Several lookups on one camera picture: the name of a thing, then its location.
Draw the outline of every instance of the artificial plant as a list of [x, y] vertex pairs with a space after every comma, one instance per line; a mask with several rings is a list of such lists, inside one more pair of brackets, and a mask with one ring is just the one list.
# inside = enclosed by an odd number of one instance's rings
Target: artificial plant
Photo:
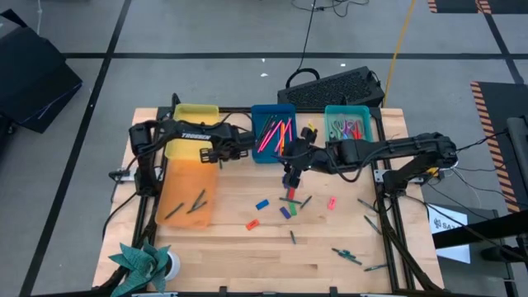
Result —
[[168, 263], [168, 249], [171, 246], [161, 247], [157, 250], [145, 239], [143, 250], [127, 247], [120, 243], [123, 253], [109, 256], [117, 264], [130, 270], [125, 281], [118, 285], [111, 297], [118, 297], [144, 287], [152, 282], [160, 293], [165, 291], [165, 268]]

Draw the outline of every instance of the orange eraser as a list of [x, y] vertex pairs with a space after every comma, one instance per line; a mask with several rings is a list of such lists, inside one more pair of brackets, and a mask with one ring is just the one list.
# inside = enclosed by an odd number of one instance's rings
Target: orange eraser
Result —
[[258, 221], [258, 219], [254, 219], [253, 221], [247, 223], [246, 228], [247, 228], [247, 230], [251, 230], [251, 229], [257, 227], [259, 224], [260, 224], [260, 222]]
[[336, 197], [334, 197], [334, 196], [330, 197], [330, 201], [328, 202], [328, 209], [329, 210], [333, 210], [336, 207], [336, 201], [337, 201]]

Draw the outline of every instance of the black box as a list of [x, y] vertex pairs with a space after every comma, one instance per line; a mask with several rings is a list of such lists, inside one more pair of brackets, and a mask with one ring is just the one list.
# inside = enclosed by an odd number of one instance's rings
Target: black box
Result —
[[83, 81], [49, 41], [13, 15], [0, 14], [0, 113], [44, 133]]

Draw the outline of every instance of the blue bin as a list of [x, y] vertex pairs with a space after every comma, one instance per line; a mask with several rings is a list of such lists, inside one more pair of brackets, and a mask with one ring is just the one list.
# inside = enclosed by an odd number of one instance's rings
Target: blue bin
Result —
[[[282, 120], [285, 124], [288, 119], [291, 118], [291, 132], [292, 139], [297, 137], [297, 125], [295, 121], [295, 106], [292, 104], [271, 104], [271, 105], [255, 105], [251, 107], [251, 115], [253, 118], [255, 135], [258, 137], [261, 135], [262, 129], [266, 124], [268, 117], [276, 115], [277, 120]], [[255, 163], [277, 163], [278, 160], [273, 158], [273, 155], [277, 155], [275, 147], [279, 143], [279, 133], [275, 133], [271, 136], [269, 144], [260, 153], [257, 152], [258, 148], [255, 147], [252, 151], [253, 160]], [[285, 138], [285, 145], [290, 142], [290, 138]]]
[[367, 106], [327, 106], [324, 109], [324, 127], [326, 130], [326, 140], [331, 141], [330, 132], [333, 131], [337, 140], [343, 139], [342, 135], [336, 133], [336, 128], [332, 126], [334, 121], [358, 120], [361, 123], [362, 139], [370, 142], [372, 139], [372, 129], [370, 128], [370, 112]]

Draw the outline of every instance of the wooden table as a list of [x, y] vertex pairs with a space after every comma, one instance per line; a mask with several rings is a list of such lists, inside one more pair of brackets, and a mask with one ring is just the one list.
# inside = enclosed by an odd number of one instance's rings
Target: wooden table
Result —
[[[133, 123], [153, 119], [156, 111], [137, 109]], [[386, 139], [408, 136], [402, 110], [381, 111]], [[298, 114], [296, 119], [298, 127], [307, 126], [310, 120], [318, 129], [316, 145], [324, 146], [323, 114]], [[250, 128], [243, 115], [232, 115], [228, 122]], [[128, 143], [123, 165], [132, 157]], [[409, 160], [394, 159], [393, 168]], [[158, 227], [155, 245], [172, 245], [171, 250], [181, 259], [180, 273], [167, 283], [167, 290], [217, 292], [220, 286], [226, 285], [230, 292], [327, 293], [330, 286], [336, 286], [340, 293], [390, 292], [386, 268], [363, 272], [368, 266], [386, 263], [382, 237], [367, 224], [363, 215], [378, 225], [380, 222], [372, 210], [357, 202], [357, 198], [371, 204], [375, 200], [370, 170], [366, 167], [361, 178], [352, 184], [337, 175], [304, 172], [295, 197], [304, 200], [311, 195], [313, 199], [297, 216], [285, 219], [279, 211], [284, 203], [278, 200], [285, 194], [281, 165], [255, 164], [251, 157], [224, 163], [224, 169], [219, 171], [210, 227], [205, 230]], [[134, 191], [132, 182], [118, 186], [112, 210]], [[416, 185], [408, 187], [408, 194], [422, 198]], [[327, 209], [330, 196], [337, 198], [334, 211]], [[268, 199], [270, 205], [257, 211], [255, 204], [263, 199]], [[400, 198], [399, 203], [408, 250], [433, 282], [443, 286], [424, 206], [405, 198]], [[120, 252], [119, 243], [130, 245], [138, 205], [139, 198], [108, 224], [94, 285], [103, 283], [117, 268], [108, 256]], [[245, 225], [253, 219], [259, 219], [261, 225], [247, 231]], [[291, 230], [297, 244], [291, 242]], [[331, 248], [350, 250], [363, 266], [339, 257]], [[401, 258], [395, 249], [394, 256], [399, 286], [404, 288]]]

